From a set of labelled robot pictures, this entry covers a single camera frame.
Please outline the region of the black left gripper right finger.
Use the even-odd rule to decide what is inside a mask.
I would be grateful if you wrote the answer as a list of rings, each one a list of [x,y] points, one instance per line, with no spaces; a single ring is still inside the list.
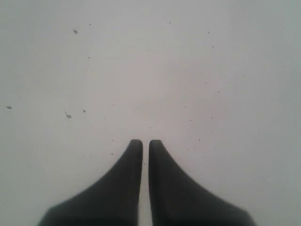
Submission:
[[[189,177],[160,140],[149,144],[149,192],[154,226],[254,226],[243,209]]]

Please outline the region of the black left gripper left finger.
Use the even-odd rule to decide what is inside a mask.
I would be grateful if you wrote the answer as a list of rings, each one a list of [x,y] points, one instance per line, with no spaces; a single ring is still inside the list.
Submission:
[[[50,208],[41,226],[136,226],[143,144],[129,142],[113,167],[78,195]]]

